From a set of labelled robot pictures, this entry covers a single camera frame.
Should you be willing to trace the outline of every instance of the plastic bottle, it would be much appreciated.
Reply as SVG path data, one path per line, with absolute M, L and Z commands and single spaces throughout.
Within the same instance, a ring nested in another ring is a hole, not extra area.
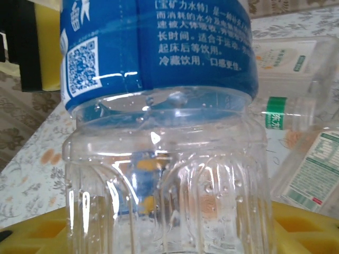
M 314 122 L 316 104 L 314 98 L 256 98 L 248 111 L 267 129 L 306 131 Z
M 70 253 L 275 253 L 251 40 L 245 0 L 63 1 Z
M 300 138 L 271 179 L 276 201 L 339 219 L 339 111 Z

